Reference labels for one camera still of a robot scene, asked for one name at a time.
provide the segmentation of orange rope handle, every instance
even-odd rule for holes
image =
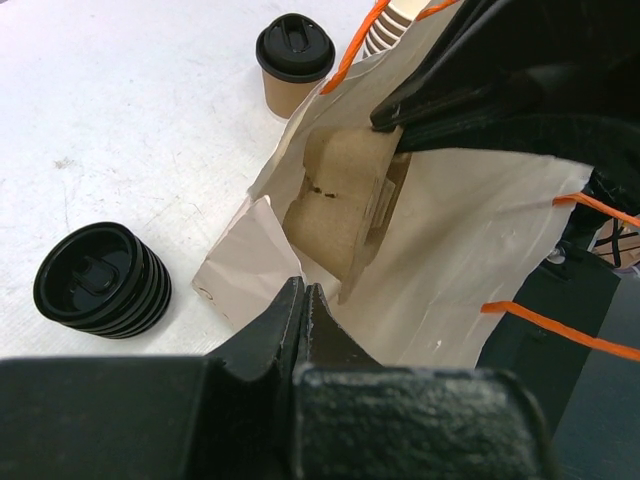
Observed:
[[[418,16],[416,17],[416,22],[423,20],[428,16],[433,15],[434,13],[438,13],[439,11],[444,10],[445,8],[453,5],[458,1],[459,0],[445,0],[440,5],[427,8],[418,14]],[[344,81],[344,79],[347,78],[347,74],[349,73],[351,64],[356,59],[356,56],[358,55],[358,52],[360,51],[360,48],[364,43],[364,39],[369,32],[369,29],[373,26],[374,22],[378,19],[382,12],[384,12],[384,9],[387,8],[387,5],[389,5],[390,2],[391,0],[378,0],[375,6],[367,14],[364,21],[362,22],[362,25],[360,25],[360,28],[358,28],[358,31],[353,36],[351,43],[349,43],[347,51],[344,53],[344,56],[340,61],[340,65],[338,66],[338,71],[333,77],[331,77],[331,80],[327,82],[327,84],[320,92],[320,95],[326,95],[327,93],[333,92],[338,87],[338,85],[340,85]]]
[[[605,205],[604,203],[596,200],[595,198],[591,198],[584,193],[572,193],[570,195],[562,195],[561,197],[556,197],[553,199],[554,205],[566,205],[567,203],[581,203],[593,208],[594,210],[598,210],[599,212],[607,214],[610,217],[617,218],[618,220],[622,220],[629,225],[640,228],[640,218],[627,215],[626,213],[616,210],[609,205]]]
[[[518,305],[514,302],[495,302],[485,303],[481,309],[482,313],[511,313],[517,315],[520,318],[528,320],[529,322],[544,328],[550,332],[556,333],[564,338],[572,340],[576,343],[584,345],[585,347],[593,348],[594,350],[600,350],[607,352],[618,357],[626,358],[627,360],[634,360],[640,362],[640,350],[636,348],[626,347],[618,343],[602,340],[601,338],[594,338],[586,333],[582,333],[574,328],[567,327],[560,322],[551,320],[538,313],[532,312]]]

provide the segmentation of stack of black lids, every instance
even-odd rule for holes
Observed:
[[[40,313],[55,322],[101,337],[128,338],[160,320],[171,298],[171,279],[160,259],[127,228],[96,223],[49,253],[33,296]]]

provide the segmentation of white tabletop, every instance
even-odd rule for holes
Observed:
[[[204,353],[233,332],[190,286],[284,124],[264,102],[259,32],[298,12],[339,61],[371,0],[0,0],[0,357]],[[32,299],[51,248],[127,226],[174,293],[150,331],[107,340]]]

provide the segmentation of stack of paper cups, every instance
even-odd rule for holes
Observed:
[[[393,47],[428,4],[429,0],[391,0],[367,33],[363,57]]]

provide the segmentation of table surface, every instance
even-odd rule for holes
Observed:
[[[233,332],[190,282],[269,158],[255,40],[299,12],[338,58],[371,0],[0,0],[0,357],[197,354]],[[169,311],[107,340],[45,319],[36,271],[68,233],[122,223],[167,265]]]

